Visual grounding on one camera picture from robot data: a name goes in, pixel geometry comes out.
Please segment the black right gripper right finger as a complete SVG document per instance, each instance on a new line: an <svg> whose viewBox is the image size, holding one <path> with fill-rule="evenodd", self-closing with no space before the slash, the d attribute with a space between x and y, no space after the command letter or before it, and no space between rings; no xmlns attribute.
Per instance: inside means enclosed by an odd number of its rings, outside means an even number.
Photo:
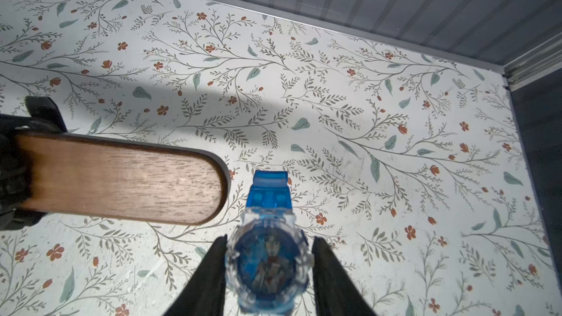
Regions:
<svg viewBox="0 0 562 316"><path fill-rule="evenodd" d="M312 253L317 315L376 316L325 239L314 238Z"/></svg>

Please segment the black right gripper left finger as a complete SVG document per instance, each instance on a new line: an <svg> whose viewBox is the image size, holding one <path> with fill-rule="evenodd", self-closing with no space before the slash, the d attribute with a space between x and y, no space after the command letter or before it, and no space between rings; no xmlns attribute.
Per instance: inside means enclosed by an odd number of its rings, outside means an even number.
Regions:
<svg viewBox="0 0 562 316"><path fill-rule="evenodd" d="M223 315L227 236L216 238L184 290L166 310L165 316Z"/></svg>

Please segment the blue white wrist watch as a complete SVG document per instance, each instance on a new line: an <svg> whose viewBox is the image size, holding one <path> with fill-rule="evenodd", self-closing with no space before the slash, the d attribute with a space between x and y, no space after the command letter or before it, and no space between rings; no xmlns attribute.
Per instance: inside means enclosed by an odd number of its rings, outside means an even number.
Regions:
<svg viewBox="0 0 562 316"><path fill-rule="evenodd" d="M241 311L291 315L312 266L307 238L296 224L288 173L256 171L225 256L226 283Z"/></svg>

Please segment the wooden T-bar watch stand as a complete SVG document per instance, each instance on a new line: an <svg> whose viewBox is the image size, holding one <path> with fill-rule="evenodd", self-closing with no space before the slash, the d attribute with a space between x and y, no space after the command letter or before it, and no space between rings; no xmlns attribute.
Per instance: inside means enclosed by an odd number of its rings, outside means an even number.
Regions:
<svg viewBox="0 0 562 316"><path fill-rule="evenodd" d="M37 212L202 225L225 206L226 164L200 149L68 133L16 136Z"/></svg>

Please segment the black chunky wrist watch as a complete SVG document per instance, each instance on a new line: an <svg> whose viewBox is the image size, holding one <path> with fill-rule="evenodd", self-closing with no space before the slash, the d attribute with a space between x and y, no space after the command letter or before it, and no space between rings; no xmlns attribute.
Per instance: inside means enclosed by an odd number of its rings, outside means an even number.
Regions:
<svg viewBox="0 0 562 316"><path fill-rule="evenodd" d="M17 231L36 225L44 212L22 209L32 195L31 161L16 143L20 129L40 133L65 133L62 115L49 97L25 98L28 116L1 115L1 230Z"/></svg>

